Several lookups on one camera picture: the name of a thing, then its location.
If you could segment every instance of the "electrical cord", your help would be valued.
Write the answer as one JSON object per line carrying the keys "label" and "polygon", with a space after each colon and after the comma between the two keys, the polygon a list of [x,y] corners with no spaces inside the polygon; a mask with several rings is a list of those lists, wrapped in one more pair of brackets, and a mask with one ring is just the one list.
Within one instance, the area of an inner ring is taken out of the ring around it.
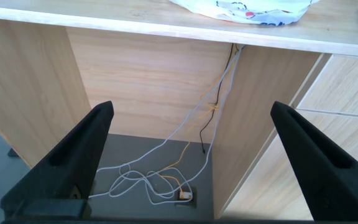
{"label": "electrical cord", "polygon": [[[241,51],[244,47],[242,47],[240,50],[239,50],[239,54],[237,54],[232,60],[231,62],[229,63],[230,67],[233,63],[235,63],[235,65],[238,64],[238,60],[239,60],[239,56],[241,54]],[[153,205],[160,205],[160,204],[163,204],[163,203],[182,203],[182,202],[189,202],[191,199],[188,199],[188,200],[181,200],[181,201],[177,201],[177,200],[172,200],[172,201],[163,201],[163,202],[153,202],[152,199],[150,198],[150,193],[149,193],[149,190],[151,190],[154,195],[158,196],[158,197],[162,197],[162,198],[172,198],[175,194],[175,192],[180,189],[183,185],[187,185],[190,192],[192,193],[192,190],[191,190],[191,187],[189,185],[189,182],[194,180],[195,178],[197,178],[197,176],[199,176],[200,173],[202,173],[202,171],[204,170],[204,168],[206,167],[208,161],[209,161],[209,154],[211,152],[211,148],[212,148],[212,145],[213,145],[213,141],[216,137],[216,130],[218,128],[218,123],[219,123],[219,120],[220,120],[220,117],[221,117],[221,113],[222,113],[222,105],[224,104],[224,102],[226,101],[226,98],[228,96],[228,94],[230,93],[231,89],[232,89],[232,84],[233,84],[233,79],[234,79],[234,74],[236,72],[236,68],[237,66],[234,67],[233,71],[232,71],[232,74],[231,74],[231,82],[230,82],[230,88],[229,88],[229,91],[227,91],[227,93],[225,94],[222,102],[221,102],[221,106],[220,106],[220,110],[219,110],[219,113],[218,113],[218,118],[216,120],[216,125],[215,125],[215,129],[214,129],[214,134],[213,134],[213,138],[212,138],[212,141],[211,141],[211,144],[209,145],[209,149],[208,149],[208,152],[207,152],[207,155],[206,155],[206,160],[205,160],[205,163],[203,165],[203,167],[200,169],[200,171],[195,175],[193,176],[191,179],[189,180],[186,180],[185,177],[183,176],[183,174],[175,167],[169,167],[169,168],[166,168],[166,169],[162,169],[162,170],[159,170],[159,171],[150,171],[146,174],[146,176],[136,170],[131,170],[131,163],[133,162],[137,162],[139,160],[141,160],[142,158],[144,158],[145,156],[147,156],[148,154],[150,154],[151,152],[153,152],[154,150],[160,148],[161,146],[163,146],[167,141],[168,139],[170,139],[187,121],[188,117],[190,116],[190,114],[192,114],[203,102],[205,99],[207,99],[207,97],[211,94],[212,91],[214,91],[218,86],[216,85],[199,103],[198,105],[192,109],[188,115],[186,116],[185,120],[182,122],[181,125],[179,125],[179,127],[171,134],[169,135],[169,137],[164,140],[164,142],[158,146],[156,146],[155,148],[151,149],[149,152],[145,153],[143,156],[141,156],[140,158],[138,159],[135,159],[131,162],[127,162],[125,164],[122,164],[120,166],[113,166],[113,167],[103,167],[103,168],[100,168],[96,171],[96,173],[98,173],[99,171],[101,170],[108,170],[108,169],[119,169],[119,174],[120,176],[114,181],[114,183],[112,184],[112,186],[110,187],[109,191],[105,192],[105,193],[101,193],[101,194],[95,194],[95,195],[90,195],[89,198],[93,198],[93,197],[99,197],[99,196],[102,196],[102,195],[109,195],[110,197],[119,197],[119,196],[122,196],[123,194],[125,194],[126,192],[130,191],[131,188],[133,188],[136,184],[138,184],[139,182],[145,182],[145,189],[146,189],[146,192],[147,192],[147,196],[150,200],[150,203],[153,204]],[[221,80],[220,80],[220,83],[222,82],[224,76],[226,75],[226,73],[228,72],[228,69],[225,69],[225,72],[223,73],[222,77],[221,77]],[[125,172],[125,173],[122,173],[121,172],[121,168],[124,167],[124,166],[128,166],[129,167],[129,171]],[[162,177],[162,175],[160,175],[161,172],[165,172],[167,170],[175,170],[177,171],[180,176],[183,178],[183,180],[185,180],[184,182],[182,182],[177,188],[173,188],[172,184],[164,177]],[[129,174],[131,173],[135,173],[137,175],[139,175],[140,177],[136,177],[136,178],[130,178],[129,177]],[[157,175],[159,177],[161,177],[171,188],[171,191],[169,192],[164,192],[164,193],[157,193],[155,191],[155,189],[153,188],[151,182],[150,182],[150,178],[154,175]],[[119,193],[119,194],[112,194],[113,190],[115,190],[118,186],[120,186],[125,180],[136,180],[135,183],[133,183],[128,189],[126,189],[125,191]]]}
{"label": "electrical cord", "polygon": [[[231,55],[233,54],[233,45],[234,45],[234,44],[231,44],[231,50],[230,50],[229,58],[228,58],[228,60],[227,60],[226,67],[224,68],[225,71],[227,70],[227,67],[229,66],[230,58],[231,58]],[[218,101],[219,101],[219,93],[220,93],[220,91],[221,91],[222,82],[223,82],[223,80],[221,80],[221,81],[219,82],[218,94],[216,95],[216,101],[215,101],[215,103],[214,103],[214,106],[216,106],[216,105],[218,104]],[[203,153],[204,153],[204,154],[205,154],[205,148],[204,148],[204,142],[203,142],[202,132],[203,132],[204,129],[210,124],[210,122],[211,122],[212,119],[214,118],[214,114],[215,114],[215,110],[212,110],[211,118],[209,119],[209,121],[205,124],[205,126],[204,126],[204,127],[201,129],[201,131],[200,131],[201,147],[203,148]]]}

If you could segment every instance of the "black object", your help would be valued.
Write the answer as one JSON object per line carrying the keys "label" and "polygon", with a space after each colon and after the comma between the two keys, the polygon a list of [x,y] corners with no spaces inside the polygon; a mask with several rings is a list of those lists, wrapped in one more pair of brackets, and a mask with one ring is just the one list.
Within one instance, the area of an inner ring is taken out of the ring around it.
{"label": "black object", "polygon": [[270,114],[314,220],[358,221],[358,162],[291,107]]}
{"label": "black object", "polygon": [[17,153],[15,152],[15,150],[13,150],[13,148],[11,148],[9,150],[9,152],[7,152],[7,156],[9,156],[9,157],[19,157],[19,155],[17,155]]}
{"label": "black object", "polygon": [[[358,162],[289,106],[275,102],[271,115],[314,220],[358,221]],[[86,115],[4,196],[4,223],[165,223],[84,219],[112,117],[111,102]]]}
{"label": "black object", "polygon": [[5,219],[90,215],[87,199],[113,115],[110,101],[93,108],[2,198]]}

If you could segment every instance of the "wood grain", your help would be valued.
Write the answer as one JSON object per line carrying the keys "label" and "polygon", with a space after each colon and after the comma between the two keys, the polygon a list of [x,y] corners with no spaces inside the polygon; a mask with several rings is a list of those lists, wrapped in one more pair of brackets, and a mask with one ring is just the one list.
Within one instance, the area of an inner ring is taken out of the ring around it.
{"label": "wood grain", "polygon": [[273,102],[291,102],[318,57],[296,50],[244,49],[213,147],[216,218],[241,186],[244,174],[273,131]]}
{"label": "wood grain", "polygon": [[333,55],[299,108],[358,115],[358,57]]}
{"label": "wood grain", "polygon": [[33,167],[90,110],[64,27],[0,20],[0,134]]}
{"label": "wood grain", "polygon": [[220,21],[169,0],[0,0],[0,19],[358,56],[355,0],[320,0],[281,27]]}
{"label": "wood grain", "polygon": [[[220,79],[231,46],[104,30],[67,31],[91,106],[113,102],[110,133],[149,138],[165,139],[183,122]],[[225,80],[221,96],[227,84]],[[215,101],[216,92],[207,102]],[[200,129],[211,116],[208,110],[202,105],[172,139],[200,142]],[[204,142],[211,142],[213,128],[203,131]]]}
{"label": "wood grain", "polygon": [[[299,112],[358,160],[358,118]],[[223,217],[312,220],[279,137],[262,156]]]}

